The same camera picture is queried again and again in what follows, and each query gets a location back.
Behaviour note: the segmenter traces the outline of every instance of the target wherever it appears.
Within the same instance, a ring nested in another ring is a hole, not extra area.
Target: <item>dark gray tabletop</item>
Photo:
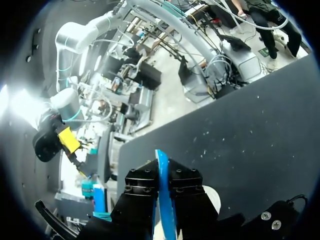
[[[278,200],[310,196],[320,173],[320,75],[308,55],[120,150],[125,176],[155,149],[189,168],[221,198],[219,218],[252,219]]]

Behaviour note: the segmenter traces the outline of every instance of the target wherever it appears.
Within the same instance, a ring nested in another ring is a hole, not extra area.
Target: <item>gray table surface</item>
[[[125,176],[155,149],[189,168],[221,198],[219,218],[247,220],[278,200],[310,196],[320,170],[320,75],[308,55],[122,146]]]

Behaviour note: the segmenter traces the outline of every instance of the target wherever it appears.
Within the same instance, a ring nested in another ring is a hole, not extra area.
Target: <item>black pants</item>
[[[262,11],[261,9],[251,7],[249,9],[249,14],[251,15],[253,21],[255,24],[261,27],[268,28],[268,22],[273,22],[277,24],[278,26],[283,24],[286,20],[286,18],[278,11],[278,10],[271,10],[269,12]],[[256,29],[264,42],[264,45],[268,49],[274,49],[275,47],[275,39],[270,30],[262,30],[257,28]],[[286,34],[289,37],[289,42],[287,43],[287,46],[289,50],[291,51],[293,56],[297,56],[299,46],[301,43],[301,35],[298,33],[291,22],[288,22],[283,28],[283,31],[286,32]]]

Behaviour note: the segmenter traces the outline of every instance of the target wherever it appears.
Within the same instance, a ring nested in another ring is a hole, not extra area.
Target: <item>yellow tag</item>
[[[73,133],[70,130],[70,127],[67,127],[62,132],[58,134],[60,142],[66,146],[66,148],[73,154],[78,148],[80,148],[80,142],[76,139]]]

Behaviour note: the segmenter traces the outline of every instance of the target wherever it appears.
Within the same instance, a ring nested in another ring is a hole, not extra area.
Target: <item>person's leg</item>
[[[249,14],[256,25],[268,28],[268,20],[265,18],[263,11],[251,7],[249,9]],[[260,33],[264,45],[268,48],[270,57],[275,59],[277,57],[277,51],[273,34],[269,30],[263,30],[260,28],[257,28],[256,30]]]
[[[281,25],[285,22],[286,18],[278,11],[278,10],[272,10],[270,11],[266,16],[268,21],[274,22],[277,25]],[[283,28],[282,28],[286,34],[289,37],[289,41],[287,43],[287,47],[289,48],[291,54],[296,57],[302,37],[300,33],[298,33],[295,29],[295,27],[292,25],[291,22],[288,22]]]

